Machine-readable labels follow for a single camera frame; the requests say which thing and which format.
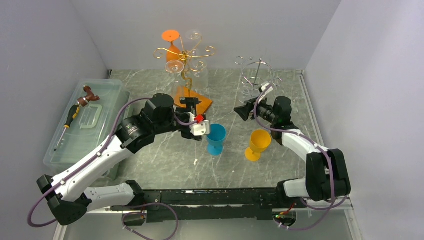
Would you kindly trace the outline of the clear tall glass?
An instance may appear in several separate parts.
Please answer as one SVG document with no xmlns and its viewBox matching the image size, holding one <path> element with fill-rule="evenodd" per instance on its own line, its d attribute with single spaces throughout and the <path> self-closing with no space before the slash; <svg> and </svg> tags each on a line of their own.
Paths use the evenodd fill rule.
<svg viewBox="0 0 424 240">
<path fill-rule="evenodd" d="M 245 101 L 249 101 L 255 98 L 255 89 L 250 84 L 242 84 L 237 92 L 237 101 L 239 104 L 244 104 Z"/>
</svg>

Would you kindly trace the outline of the gold wire glass rack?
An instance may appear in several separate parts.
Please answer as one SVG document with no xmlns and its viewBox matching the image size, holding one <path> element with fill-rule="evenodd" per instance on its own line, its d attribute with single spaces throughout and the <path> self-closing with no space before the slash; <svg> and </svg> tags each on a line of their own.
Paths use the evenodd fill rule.
<svg viewBox="0 0 424 240">
<path fill-rule="evenodd" d="M 185 49 L 183 38 L 181 35 L 180 35 L 180 39 L 174 42 L 174 45 L 180 49 L 181 53 L 179 55 L 181 57 L 181 62 L 183 62 L 185 65 L 185 70 L 184 70 L 184 73 L 182 74 L 183 79 L 186 80 L 186 85 L 184 88 L 184 97 L 198 98 L 201 101 L 201 103 L 196 106 L 196 111 L 199 114 L 204 114 L 212 106 L 213 101 L 210 98 L 202 95 L 201 91 L 195 91 L 193 89 L 193 79 L 190 73 L 191 72 L 190 65 L 193 60 L 196 60 L 196 59 L 205 60 L 205 58 L 213 56 L 216 52 L 216 49 L 213 46 L 206 46 L 205 54 L 203 55 L 200 54 L 200 56 L 191 56 L 188 54 L 188 51 Z M 165 58 L 165 61 L 166 61 L 167 48 L 163 48 L 163 47 L 157 48 L 153 53 L 154 58 L 156 59 Z M 176 106 L 185 107 L 185 105 L 183 105 L 182 103 L 183 102 L 180 100 L 180 105 L 176 105 Z"/>
</svg>

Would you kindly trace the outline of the yellow plastic goblet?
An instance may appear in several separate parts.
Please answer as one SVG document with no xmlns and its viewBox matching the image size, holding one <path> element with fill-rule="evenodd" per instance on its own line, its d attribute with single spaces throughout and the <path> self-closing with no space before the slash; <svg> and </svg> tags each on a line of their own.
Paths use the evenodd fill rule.
<svg viewBox="0 0 424 240">
<path fill-rule="evenodd" d="M 263 129 L 257 129 L 250 135 L 249 146 L 244 155 L 251 162 L 258 161 L 261 154 L 270 146 L 272 142 L 271 135 Z"/>
</svg>

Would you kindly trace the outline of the chrome wire glass rack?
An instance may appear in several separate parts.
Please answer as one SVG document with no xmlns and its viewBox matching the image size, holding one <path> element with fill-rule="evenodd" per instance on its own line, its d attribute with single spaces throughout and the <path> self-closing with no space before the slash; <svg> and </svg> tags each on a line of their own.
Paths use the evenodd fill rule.
<svg viewBox="0 0 424 240">
<path fill-rule="evenodd" d="M 237 56 L 234 63 L 240 66 L 241 69 L 240 87 L 242 84 L 252 85 L 255 89 L 255 98 L 260 95 L 260 87 L 263 83 L 270 83 L 275 88 L 283 84 L 283 79 L 262 58 L 255 60 L 253 57 L 243 58 L 242 56 Z"/>
</svg>

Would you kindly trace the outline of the clear small glass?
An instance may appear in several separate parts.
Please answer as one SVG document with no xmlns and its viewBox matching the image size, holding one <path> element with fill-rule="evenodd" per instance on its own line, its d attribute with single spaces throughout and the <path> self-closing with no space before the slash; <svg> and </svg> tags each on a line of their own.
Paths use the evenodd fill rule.
<svg viewBox="0 0 424 240">
<path fill-rule="evenodd" d="M 204 91 L 209 86 L 209 72 L 207 66 L 207 62 L 201 59 L 194 59 L 190 63 L 192 88 L 196 92 Z"/>
</svg>

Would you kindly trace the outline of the blue plastic goblet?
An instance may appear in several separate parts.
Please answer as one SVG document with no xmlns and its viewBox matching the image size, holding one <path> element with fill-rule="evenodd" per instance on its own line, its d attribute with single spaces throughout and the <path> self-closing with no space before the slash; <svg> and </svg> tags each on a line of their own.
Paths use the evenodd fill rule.
<svg viewBox="0 0 424 240">
<path fill-rule="evenodd" d="M 227 131 L 223 125 L 213 123 L 210 126 L 210 134 L 206 136 L 207 151 L 210 155 L 218 156 L 223 152 L 226 136 Z"/>
</svg>

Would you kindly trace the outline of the clear pink tinted glass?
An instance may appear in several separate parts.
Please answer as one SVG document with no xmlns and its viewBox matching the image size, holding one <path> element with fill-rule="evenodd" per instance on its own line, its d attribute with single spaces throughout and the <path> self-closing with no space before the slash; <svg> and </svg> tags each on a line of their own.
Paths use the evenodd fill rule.
<svg viewBox="0 0 424 240">
<path fill-rule="evenodd" d="M 174 77 L 171 96 L 175 105 L 180 105 L 180 98 L 185 97 L 186 80 L 183 78 L 185 64 L 180 60 L 170 60 L 165 65 L 165 70 Z"/>
</svg>

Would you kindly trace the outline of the orange plastic goblet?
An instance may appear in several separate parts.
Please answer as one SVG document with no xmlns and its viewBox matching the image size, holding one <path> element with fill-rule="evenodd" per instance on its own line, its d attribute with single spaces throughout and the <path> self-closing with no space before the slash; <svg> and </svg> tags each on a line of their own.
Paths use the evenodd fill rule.
<svg viewBox="0 0 424 240">
<path fill-rule="evenodd" d="M 162 39 L 170 43 L 166 51 L 166 62 L 181 61 L 181 50 L 174 44 L 176 40 L 180 39 L 180 33 L 174 29 L 166 30 L 161 35 Z"/>
</svg>

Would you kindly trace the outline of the clear wine glass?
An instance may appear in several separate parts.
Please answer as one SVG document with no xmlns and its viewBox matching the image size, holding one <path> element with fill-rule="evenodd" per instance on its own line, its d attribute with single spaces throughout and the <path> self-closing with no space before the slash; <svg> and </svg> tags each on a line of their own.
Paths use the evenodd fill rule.
<svg viewBox="0 0 424 240">
<path fill-rule="evenodd" d="M 199 44 L 203 39 L 202 33 L 197 29 L 191 29 L 185 34 L 186 42 L 185 49 L 190 56 L 200 56 Z"/>
</svg>

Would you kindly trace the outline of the clear plastic storage box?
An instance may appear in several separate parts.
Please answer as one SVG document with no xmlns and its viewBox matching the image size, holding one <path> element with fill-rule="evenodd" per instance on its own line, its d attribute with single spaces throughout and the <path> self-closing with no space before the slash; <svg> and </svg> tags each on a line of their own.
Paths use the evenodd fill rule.
<svg viewBox="0 0 424 240">
<path fill-rule="evenodd" d="M 65 130 L 70 108 L 89 92 L 99 96 L 99 100 L 81 107 L 70 128 Z M 130 92 L 120 80 L 80 80 L 60 119 L 43 163 L 57 175 L 87 156 L 108 138 L 119 111 L 130 98 Z"/>
</svg>

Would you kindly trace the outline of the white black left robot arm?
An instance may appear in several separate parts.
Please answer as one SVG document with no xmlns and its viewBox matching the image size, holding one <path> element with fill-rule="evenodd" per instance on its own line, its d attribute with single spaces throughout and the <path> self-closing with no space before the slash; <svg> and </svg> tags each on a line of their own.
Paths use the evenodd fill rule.
<svg viewBox="0 0 424 240">
<path fill-rule="evenodd" d="M 145 194 L 135 180 L 122 184 L 93 188 L 107 170 L 152 144 L 155 137 L 180 132 L 184 139 L 201 141 L 210 133 L 210 122 L 197 113 L 200 100 L 183 97 L 183 106 L 175 107 L 174 99 L 157 93 L 145 99 L 139 114 L 118 117 L 108 137 L 92 152 L 69 169 L 55 176 L 43 175 L 37 185 L 43 199 L 62 226 L 70 225 L 93 210 L 124 206 L 137 210 L 146 203 Z"/>
</svg>

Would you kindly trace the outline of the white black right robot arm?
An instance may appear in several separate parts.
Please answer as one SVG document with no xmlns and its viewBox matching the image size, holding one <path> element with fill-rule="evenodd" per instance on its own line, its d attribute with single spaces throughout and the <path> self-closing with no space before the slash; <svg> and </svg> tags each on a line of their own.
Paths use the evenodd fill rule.
<svg viewBox="0 0 424 240">
<path fill-rule="evenodd" d="M 351 193 L 351 183 L 344 154 L 339 149 L 328 149 L 305 136 L 291 120 L 291 100 L 278 96 L 273 105 L 264 99 L 248 100 L 234 111 L 243 121 L 259 117 L 270 123 L 271 137 L 279 145 L 295 152 L 306 164 L 304 178 L 280 181 L 275 200 L 287 208 L 302 198 L 315 202 L 330 201 Z"/>
</svg>

